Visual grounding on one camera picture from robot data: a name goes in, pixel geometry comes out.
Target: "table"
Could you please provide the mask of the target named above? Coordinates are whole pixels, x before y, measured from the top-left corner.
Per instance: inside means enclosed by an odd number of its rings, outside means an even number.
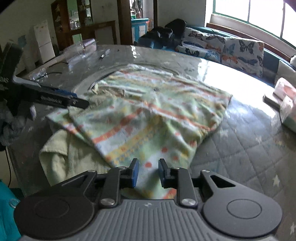
[[[106,49],[108,56],[100,59]],[[274,198],[283,209],[279,240],[295,240],[296,135],[281,126],[277,111],[262,97],[271,87],[242,72],[204,59],[149,48],[101,45],[88,59],[69,69],[64,63],[48,68],[45,84],[77,94],[92,83],[129,63],[187,74],[233,94],[223,122],[197,149],[190,166],[192,175],[210,169]],[[12,165],[24,195],[49,187],[38,154],[52,135],[45,115],[51,107],[36,105],[37,119],[29,122],[10,148]]]

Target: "green window frame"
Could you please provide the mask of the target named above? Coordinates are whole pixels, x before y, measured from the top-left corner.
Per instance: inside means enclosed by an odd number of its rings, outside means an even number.
[[[229,17],[229,18],[232,18],[232,19],[235,19],[235,20],[238,20],[238,21],[241,21],[243,23],[247,23],[251,26],[254,26],[266,33],[269,33],[271,34],[272,36],[276,37],[277,39],[280,39],[281,41],[283,41],[284,43],[288,44],[289,46],[291,46],[292,48],[296,49],[296,46],[292,45],[291,43],[289,43],[288,41],[286,41],[285,39],[282,38],[283,36],[283,31],[284,31],[284,22],[285,22],[285,9],[286,9],[286,4],[285,4],[285,1],[283,1],[283,19],[282,19],[282,24],[281,24],[281,35],[280,37],[276,36],[275,34],[261,28],[260,26],[257,26],[257,25],[254,25],[252,23],[249,22],[249,19],[250,19],[250,8],[251,8],[251,0],[249,0],[249,11],[248,11],[248,20],[245,21],[245,20],[242,20],[242,19],[239,19],[239,18],[235,18],[235,17],[232,17],[232,16],[229,16],[229,15],[226,15],[226,14],[223,14],[223,13],[219,13],[219,12],[216,12],[216,0],[213,0],[213,13],[214,14],[218,14],[218,15],[221,15],[221,16],[225,16],[225,17]]]

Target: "brown wooden door frame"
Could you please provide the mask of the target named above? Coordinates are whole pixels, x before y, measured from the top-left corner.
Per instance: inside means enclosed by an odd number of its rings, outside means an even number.
[[[153,1],[153,18],[154,27],[157,26],[157,0]],[[120,44],[133,45],[132,31],[131,31],[131,8],[129,0],[117,0],[118,23],[120,33]]]

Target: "white fridge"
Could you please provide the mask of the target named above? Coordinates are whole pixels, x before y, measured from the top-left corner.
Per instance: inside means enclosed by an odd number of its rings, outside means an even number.
[[[39,48],[39,60],[44,64],[55,57],[47,21],[34,26],[34,33]]]

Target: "window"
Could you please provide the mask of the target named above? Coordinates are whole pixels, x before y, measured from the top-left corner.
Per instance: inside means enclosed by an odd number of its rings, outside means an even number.
[[[284,0],[214,0],[213,13],[256,26],[296,49],[296,12]]]

